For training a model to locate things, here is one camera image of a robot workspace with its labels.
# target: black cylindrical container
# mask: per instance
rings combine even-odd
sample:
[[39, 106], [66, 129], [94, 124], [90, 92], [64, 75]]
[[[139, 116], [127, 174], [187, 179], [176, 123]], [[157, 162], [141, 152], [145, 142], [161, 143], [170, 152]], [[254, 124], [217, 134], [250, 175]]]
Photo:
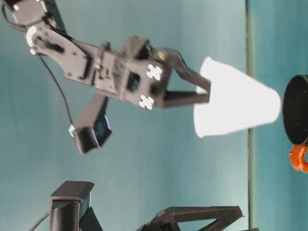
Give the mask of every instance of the black cylindrical container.
[[288, 83], [282, 113], [289, 140], [308, 146], [308, 75], [296, 75]]

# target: orange clip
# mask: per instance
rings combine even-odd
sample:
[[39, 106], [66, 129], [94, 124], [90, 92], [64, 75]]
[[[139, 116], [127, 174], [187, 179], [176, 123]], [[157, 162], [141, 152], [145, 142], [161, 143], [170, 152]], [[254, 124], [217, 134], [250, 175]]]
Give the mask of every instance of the orange clip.
[[307, 152], [306, 146], [293, 146], [290, 152], [291, 165], [296, 171], [308, 173], [308, 163], [305, 161], [305, 154]]

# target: teal backdrop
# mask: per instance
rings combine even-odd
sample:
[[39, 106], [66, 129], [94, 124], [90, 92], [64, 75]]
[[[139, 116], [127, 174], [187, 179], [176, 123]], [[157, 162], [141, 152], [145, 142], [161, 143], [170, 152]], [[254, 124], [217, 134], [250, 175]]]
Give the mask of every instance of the teal backdrop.
[[[107, 40], [120, 49], [128, 36], [141, 35], [153, 46], [179, 50], [192, 69], [199, 70], [209, 55], [246, 71], [242, 0], [57, 3], [68, 33], [79, 40], [96, 45]], [[247, 131], [200, 139], [192, 106], [148, 112], [111, 100], [112, 136], [101, 150], [81, 156], [59, 92], [29, 54], [23, 35], [0, 20], [0, 39], [0, 230], [29, 229], [65, 180], [95, 183], [92, 204], [106, 231], [136, 230], [172, 205], [239, 205], [246, 217], [226, 230], [248, 228]], [[94, 88], [66, 80], [46, 60], [76, 119]], [[194, 89], [176, 75], [170, 88]], [[196, 230], [203, 224], [181, 227]], [[38, 230], [48, 230], [48, 222]]]
[[[308, 1], [248, 1], [253, 76], [283, 97], [295, 74], [308, 73]], [[307, 176], [289, 160], [282, 116], [252, 132], [251, 225], [260, 230], [308, 229]]]

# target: black cable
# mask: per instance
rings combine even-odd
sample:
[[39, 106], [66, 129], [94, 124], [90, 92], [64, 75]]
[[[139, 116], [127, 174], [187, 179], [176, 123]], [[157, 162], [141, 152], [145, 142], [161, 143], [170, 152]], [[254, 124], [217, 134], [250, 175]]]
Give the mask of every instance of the black cable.
[[20, 31], [23, 31], [23, 32], [27, 31], [27, 27], [25, 25], [18, 25], [18, 24], [15, 24], [15, 23], [12, 23], [12, 22], [9, 21], [8, 17], [6, 16], [5, 5], [4, 4], [2, 4], [2, 15], [3, 15], [3, 18], [6, 21], [6, 23], [11, 28], [13, 28], [15, 30], [20, 30]]
[[49, 67], [47, 66], [47, 64], [45, 63], [45, 61], [43, 60], [43, 58], [41, 57], [41, 55], [37, 55], [37, 57], [39, 58], [39, 60], [42, 62], [42, 64], [44, 65], [44, 67], [47, 69], [48, 73], [50, 74], [50, 76], [52, 77], [54, 83], [56, 84], [57, 88], [59, 89], [61, 95], [62, 95], [62, 98], [64, 100], [64, 103], [65, 103], [65, 107], [66, 107], [66, 112], [67, 112], [67, 116], [68, 116], [68, 119], [69, 119], [69, 122], [71, 124], [73, 124], [73, 120], [72, 120], [72, 117], [71, 117], [71, 113], [69, 111], [69, 107], [68, 107], [68, 103], [67, 103], [67, 100], [66, 100], [66, 97], [57, 81], [57, 79], [54, 77], [53, 73], [51, 72], [51, 70], [49, 69]]
[[35, 223], [34, 226], [32, 226], [32, 228], [30, 229], [30, 231], [35, 230], [35, 229], [37, 228], [37, 226], [39, 226], [40, 223], [42, 223], [43, 220], [45, 220], [48, 216], [49, 216], [49, 213], [47, 212], [44, 216], [42, 216], [42, 217], [37, 221], [37, 223]]

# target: robotic arm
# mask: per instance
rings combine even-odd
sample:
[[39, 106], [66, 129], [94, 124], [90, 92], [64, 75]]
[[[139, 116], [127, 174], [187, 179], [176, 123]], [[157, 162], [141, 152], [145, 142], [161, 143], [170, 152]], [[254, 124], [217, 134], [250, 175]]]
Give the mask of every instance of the robotic arm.
[[[92, 101], [70, 127], [81, 154], [100, 148], [111, 134], [105, 116], [109, 98], [146, 110], [209, 102], [210, 81], [189, 69], [177, 51], [154, 48], [138, 36], [128, 38], [120, 51], [110, 49], [106, 41], [93, 46], [67, 35], [55, 0], [2, 1], [18, 25], [8, 23], [24, 31], [32, 55], [51, 57], [65, 78], [96, 88]], [[204, 93], [168, 91], [172, 69]]]
[[[93, 186], [91, 182], [66, 181], [51, 195], [50, 231], [103, 231], [91, 207]], [[216, 220], [201, 231], [222, 231], [242, 216], [238, 206], [170, 207], [137, 231], [180, 231], [179, 222], [208, 219]]]

